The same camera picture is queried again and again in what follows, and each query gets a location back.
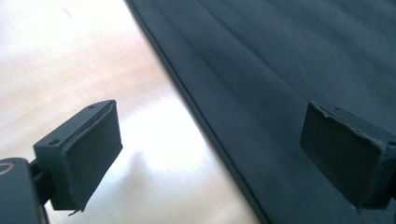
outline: wooden table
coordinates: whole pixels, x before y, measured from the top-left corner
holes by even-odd
[[[83,213],[46,204],[51,223],[258,223],[121,0],[0,1],[0,159],[31,161],[107,99],[124,148]]]

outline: black device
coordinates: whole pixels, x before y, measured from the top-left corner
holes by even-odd
[[[36,159],[0,161],[0,223],[48,223],[44,204],[83,211],[122,150],[116,101],[89,105],[34,145]]]

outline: black rubber pad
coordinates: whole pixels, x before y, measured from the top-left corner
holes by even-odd
[[[126,3],[262,223],[393,223],[394,201],[353,209],[300,137],[309,101],[396,133],[394,2]]]
[[[55,210],[84,210],[122,144],[116,102],[89,105],[35,145],[55,185]]]
[[[301,145],[358,209],[385,208],[396,171],[396,137],[341,108],[310,103]]]

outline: dark gray surface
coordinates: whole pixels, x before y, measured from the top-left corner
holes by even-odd
[[[305,156],[308,101],[396,133],[391,1],[127,0],[262,222],[393,223],[358,214]]]
[[[0,190],[0,223],[48,223],[26,159],[0,160]]]

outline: black plastic part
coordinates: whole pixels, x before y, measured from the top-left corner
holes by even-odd
[[[55,193],[52,177],[50,176],[50,172],[40,170],[37,160],[30,162],[29,165],[33,181],[35,182],[38,200],[40,204],[44,205]]]
[[[386,208],[396,170],[396,137],[340,108],[310,103],[301,145],[358,209]]]
[[[122,144],[116,102],[89,105],[38,141],[40,169],[50,172],[55,210],[84,210]]]
[[[0,161],[0,190],[0,223],[48,223],[27,160],[9,158]]]

